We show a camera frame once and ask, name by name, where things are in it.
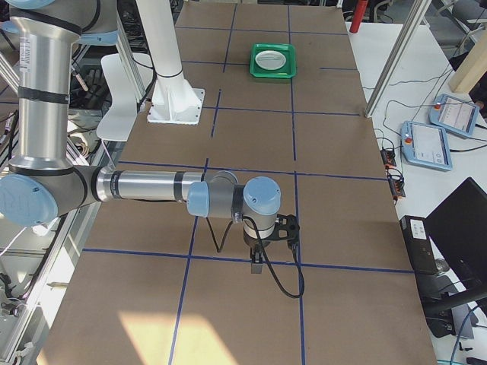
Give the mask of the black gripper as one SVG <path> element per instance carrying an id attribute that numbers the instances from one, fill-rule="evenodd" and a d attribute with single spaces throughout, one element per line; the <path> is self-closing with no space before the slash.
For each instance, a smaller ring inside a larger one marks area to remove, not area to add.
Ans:
<path id="1" fill-rule="evenodd" d="M 250 272 L 252 274 L 261 274 L 263 270 L 263 250 L 262 246 L 266 248 L 271 241 L 262 240 L 262 246 L 259 244 L 257 238 L 253 238 L 247 233 L 243 235 L 244 242 L 250 247 L 251 267 Z"/>

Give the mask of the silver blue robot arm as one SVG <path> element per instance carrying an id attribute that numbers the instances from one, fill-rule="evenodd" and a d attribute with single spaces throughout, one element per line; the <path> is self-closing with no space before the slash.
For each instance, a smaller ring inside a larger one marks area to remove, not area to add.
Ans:
<path id="1" fill-rule="evenodd" d="M 244 185 L 233 173 L 136 172 L 75 167 L 66 157 L 72 46 L 114 45 L 114 1 L 11 1 L 20 35 L 19 152 L 1 180 L 1 212 L 24 227 L 44 224 L 92 202 L 181 202 L 191 215 L 243 224 L 254 265 L 269 264 L 279 237 L 281 192 L 270 178 Z"/>

